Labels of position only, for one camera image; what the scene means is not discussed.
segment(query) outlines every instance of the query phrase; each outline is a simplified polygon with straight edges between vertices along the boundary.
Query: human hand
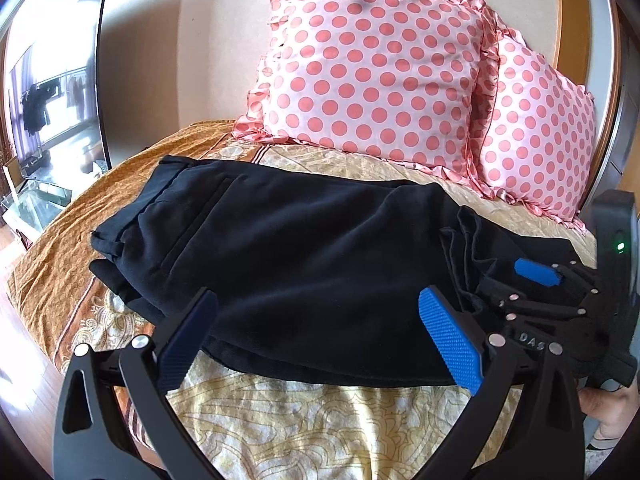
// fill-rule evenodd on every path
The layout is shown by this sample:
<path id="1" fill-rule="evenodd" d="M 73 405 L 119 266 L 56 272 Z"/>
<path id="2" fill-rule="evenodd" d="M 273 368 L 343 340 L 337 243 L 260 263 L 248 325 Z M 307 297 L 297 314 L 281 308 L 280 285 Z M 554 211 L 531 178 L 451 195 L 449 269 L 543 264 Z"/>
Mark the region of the human hand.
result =
<path id="1" fill-rule="evenodd" d="M 594 435 L 596 439 L 620 438 L 640 406 L 638 378 L 634 379 L 631 387 L 622 386 L 615 392 L 583 388 L 578 391 L 578 398 L 582 412 L 600 421 Z"/>

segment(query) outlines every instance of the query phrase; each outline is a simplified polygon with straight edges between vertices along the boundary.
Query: wooden floor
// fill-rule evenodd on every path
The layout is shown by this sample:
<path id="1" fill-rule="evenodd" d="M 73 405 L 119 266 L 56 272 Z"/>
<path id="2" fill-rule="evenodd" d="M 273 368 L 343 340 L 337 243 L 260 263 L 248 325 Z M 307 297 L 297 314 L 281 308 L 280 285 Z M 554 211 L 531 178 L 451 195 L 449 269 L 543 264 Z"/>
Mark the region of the wooden floor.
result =
<path id="1" fill-rule="evenodd" d="M 6 295 L 7 277 L 22 254 L 24 249 L 9 228 L 0 228 L 0 407 L 31 454 L 52 474 L 53 425 L 62 375 L 31 339 Z M 144 460 L 161 466 L 155 453 L 138 447 Z"/>

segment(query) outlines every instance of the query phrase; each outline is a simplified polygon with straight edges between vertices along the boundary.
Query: finger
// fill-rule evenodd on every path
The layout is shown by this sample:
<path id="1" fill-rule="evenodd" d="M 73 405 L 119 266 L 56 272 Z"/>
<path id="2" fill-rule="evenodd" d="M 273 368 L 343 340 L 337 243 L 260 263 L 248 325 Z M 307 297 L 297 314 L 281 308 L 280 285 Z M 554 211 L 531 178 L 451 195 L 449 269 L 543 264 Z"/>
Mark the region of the finger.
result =
<path id="1" fill-rule="evenodd" d="M 618 414 L 618 397 L 605 390 L 583 388 L 578 391 L 580 410 L 600 422 L 612 423 Z"/>

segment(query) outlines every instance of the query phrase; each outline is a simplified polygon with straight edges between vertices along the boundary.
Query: pillowcase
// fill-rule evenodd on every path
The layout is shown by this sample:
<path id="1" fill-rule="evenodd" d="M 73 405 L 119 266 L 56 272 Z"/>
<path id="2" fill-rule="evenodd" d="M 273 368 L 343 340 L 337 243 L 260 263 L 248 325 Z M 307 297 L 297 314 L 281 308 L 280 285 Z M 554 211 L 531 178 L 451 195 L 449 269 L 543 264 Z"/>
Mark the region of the pillowcase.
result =
<path id="1" fill-rule="evenodd" d="M 366 153 L 478 182 L 467 178 L 476 173 L 470 98 L 481 50 L 493 49 L 497 63 L 483 0 L 271 0 L 271 7 L 271 50 L 236 137 Z"/>
<path id="2" fill-rule="evenodd" d="M 575 215 L 593 153 L 593 96 L 529 50 L 519 34 L 499 27 L 497 87 L 479 87 L 485 95 L 474 99 L 478 177 L 509 203 L 583 229 Z M 486 98 L 494 93 L 495 103 Z"/>

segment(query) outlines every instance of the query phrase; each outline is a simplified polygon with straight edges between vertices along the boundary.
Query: blue gripper pad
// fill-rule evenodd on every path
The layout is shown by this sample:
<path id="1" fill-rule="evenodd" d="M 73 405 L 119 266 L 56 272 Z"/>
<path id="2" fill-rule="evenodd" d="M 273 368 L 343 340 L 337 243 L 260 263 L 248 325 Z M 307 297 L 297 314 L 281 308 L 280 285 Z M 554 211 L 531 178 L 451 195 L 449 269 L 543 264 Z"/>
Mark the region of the blue gripper pad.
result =
<path id="1" fill-rule="evenodd" d="M 475 395 L 482 384 L 480 352 L 448 312 L 442 300 L 430 288 L 418 297 L 418 312 L 429 336 L 458 386 Z"/>
<path id="2" fill-rule="evenodd" d="M 219 312 L 218 297 L 210 290 L 192 300 L 184 322 L 158 356 L 157 389 L 163 395 L 180 387 Z"/>
<path id="3" fill-rule="evenodd" d="M 513 266 L 516 274 L 545 286 L 560 285 L 562 276 L 551 267 L 520 258 Z"/>

